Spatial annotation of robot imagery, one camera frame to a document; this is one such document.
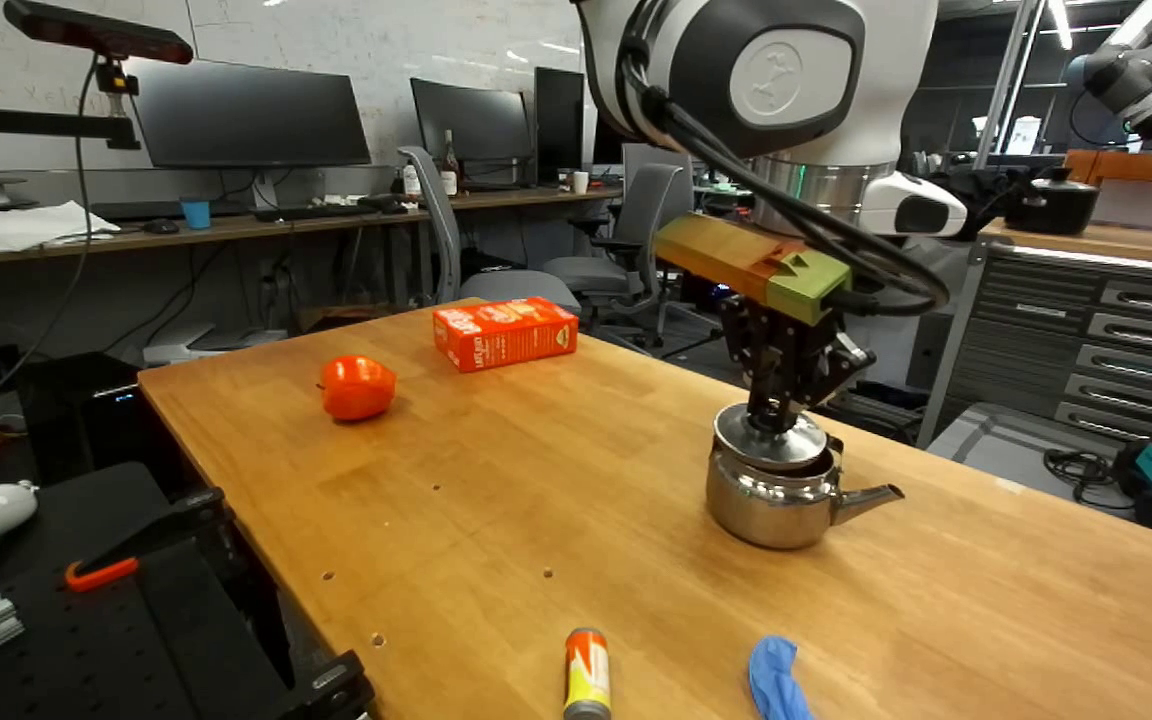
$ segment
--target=metal cabinet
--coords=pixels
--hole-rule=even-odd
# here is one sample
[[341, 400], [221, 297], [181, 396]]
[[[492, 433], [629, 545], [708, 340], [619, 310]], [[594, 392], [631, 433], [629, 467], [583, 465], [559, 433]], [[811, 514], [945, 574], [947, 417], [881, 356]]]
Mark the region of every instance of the metal cabinet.
[[982, 242], [921, 446], [973, 403], [1152, 441], [1152, 264]]

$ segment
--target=computer monitor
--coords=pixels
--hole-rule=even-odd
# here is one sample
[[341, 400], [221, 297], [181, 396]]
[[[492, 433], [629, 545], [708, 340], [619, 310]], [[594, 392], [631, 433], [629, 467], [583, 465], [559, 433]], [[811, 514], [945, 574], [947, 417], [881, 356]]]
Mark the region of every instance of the computer monitor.
[[157, 170], [368, 163], [347, 75], [254, 65], [126, 60], [137, 127]]
[[592, 163], [625, 163], [625, 136], [608, 115], [598, 112], [598, 123], [592, 131]]
[[583, 75], [559, 69], [536, 69], [536, 175], [559, 180], [564, 170], [580, 170], [583, 141]]
[[460, 155], [462, 188], [518, 188], [536, 175], [536, 141], [524, 94], [433, 83], [410, 75], [418, 143], [438, 155], [443, 127]]

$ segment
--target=red box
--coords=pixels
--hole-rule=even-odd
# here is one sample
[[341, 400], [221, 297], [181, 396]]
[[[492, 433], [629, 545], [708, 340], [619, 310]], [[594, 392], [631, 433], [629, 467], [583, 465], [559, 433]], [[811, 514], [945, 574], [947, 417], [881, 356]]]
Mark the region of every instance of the red box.
[[545, 297], [484, 304], [462, 302], [433, 312], [433, 346], [460, 368], [499, 368], [575, 354], [575, 316]]

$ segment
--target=bottle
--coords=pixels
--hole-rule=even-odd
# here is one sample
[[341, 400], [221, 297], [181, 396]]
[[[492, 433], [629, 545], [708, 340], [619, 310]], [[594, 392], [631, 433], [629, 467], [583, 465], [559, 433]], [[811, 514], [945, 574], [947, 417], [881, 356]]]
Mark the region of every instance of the bottle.
[[418, 201], [418, 175], [415, 175], [415, 163], [404, 163], [404, 201]]
[[460, 155], [457, 155], [453, 127], [443, 127], [438, 175], [443, 175], [443, 194], [460, 197]]

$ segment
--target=silver kettle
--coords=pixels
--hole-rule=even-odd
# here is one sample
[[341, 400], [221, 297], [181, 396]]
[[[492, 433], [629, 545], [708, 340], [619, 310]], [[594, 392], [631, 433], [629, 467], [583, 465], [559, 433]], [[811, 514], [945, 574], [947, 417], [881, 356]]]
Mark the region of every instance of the silver kettle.
[[789, 433], [761, 433], [744, 403], [711, 425], [708, 514], [740, 540], [763, 548], [806, 548], [832, 523], [845, 523], [889, 501], [897, 483], [841, 487], [845, 447], [806, 417]]

